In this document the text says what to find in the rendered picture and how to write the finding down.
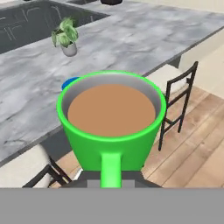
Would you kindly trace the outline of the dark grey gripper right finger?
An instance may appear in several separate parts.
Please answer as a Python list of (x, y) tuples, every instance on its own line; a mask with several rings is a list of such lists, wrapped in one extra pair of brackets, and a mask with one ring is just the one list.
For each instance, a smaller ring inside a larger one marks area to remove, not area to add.
[(140, 171), (123, 171), (122, 188), (159, 188), (159, 185), (145, 179)]

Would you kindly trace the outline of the green cup of tea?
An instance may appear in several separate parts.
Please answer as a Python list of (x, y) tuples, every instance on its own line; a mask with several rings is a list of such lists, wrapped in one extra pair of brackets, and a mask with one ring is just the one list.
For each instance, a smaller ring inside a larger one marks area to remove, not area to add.
[(84, 75), (57, 101), (59, 120), (85, 171), (99, 171), (102, 187), (122, 186), (123, 171), (142, 169), (166, 111), (161, 90), (123, 71)]

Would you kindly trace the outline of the blue saucer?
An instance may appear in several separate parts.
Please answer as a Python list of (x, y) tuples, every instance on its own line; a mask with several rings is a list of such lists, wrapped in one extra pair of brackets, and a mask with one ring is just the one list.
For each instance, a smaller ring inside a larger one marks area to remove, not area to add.
[(63, 90), (66, 86), (68, 86), (71, 82), (79, 79), (80, 77), (73, 77), (70, 79), (67, 79), (62, 85), (61, 85), (61, 89)]

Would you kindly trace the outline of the black chair with white seat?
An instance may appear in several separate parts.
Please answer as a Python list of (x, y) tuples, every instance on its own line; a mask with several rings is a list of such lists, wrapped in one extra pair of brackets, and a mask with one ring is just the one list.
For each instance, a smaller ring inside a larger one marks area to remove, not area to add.
[(0, 188), (48, 188), (71, 181), (40, 144), (0, 168)]
[(161, 151), (165, 133), (172, 128), (176, 123), (178, 132), (182, 129), (182, 124), (186, 114), (187, 104), (193, 88), (195, 74), (198, 68), (198, 61), (195, 61), (190, 68), (185, 72), (181, 72), (176, 67), (164, 65), (154, 73), (147, 76), (149, 81), (152, 81), (160, 88), (166, 99), (167, 108), (170, 108), (183, 96), (185, 97), (184, 105), (181, 114), (173, 121), (167, 117), (168, 112), (165, 112), (164, 120), (162, 121), (158, 150)]

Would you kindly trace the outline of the black round object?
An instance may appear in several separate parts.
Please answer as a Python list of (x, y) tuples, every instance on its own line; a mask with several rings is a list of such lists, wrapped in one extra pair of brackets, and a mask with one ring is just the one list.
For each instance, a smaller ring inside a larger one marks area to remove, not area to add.
[(121, 4), (123, 0), (100, 0), (102, 4), (106, 5), (117, 5)]

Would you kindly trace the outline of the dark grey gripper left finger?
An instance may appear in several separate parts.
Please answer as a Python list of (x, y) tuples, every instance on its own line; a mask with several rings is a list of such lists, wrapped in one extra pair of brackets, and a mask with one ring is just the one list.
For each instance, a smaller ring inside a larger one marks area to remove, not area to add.
[(63, 185), (64, 188), (99, 188), (101, 173), (99, 171), (82, 171), (72, 182)]

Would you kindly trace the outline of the potted green plant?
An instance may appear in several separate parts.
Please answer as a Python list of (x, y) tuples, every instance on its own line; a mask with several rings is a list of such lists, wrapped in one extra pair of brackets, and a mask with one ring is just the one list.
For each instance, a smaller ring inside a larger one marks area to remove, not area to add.
[(67, 57), (77, 54), (76, 41), (79, 33), (76, 30), (76, 22), (73, 17), (64, 17), (59, 26), (52, 31), (51, 36), (53, 45), (60, 46)]

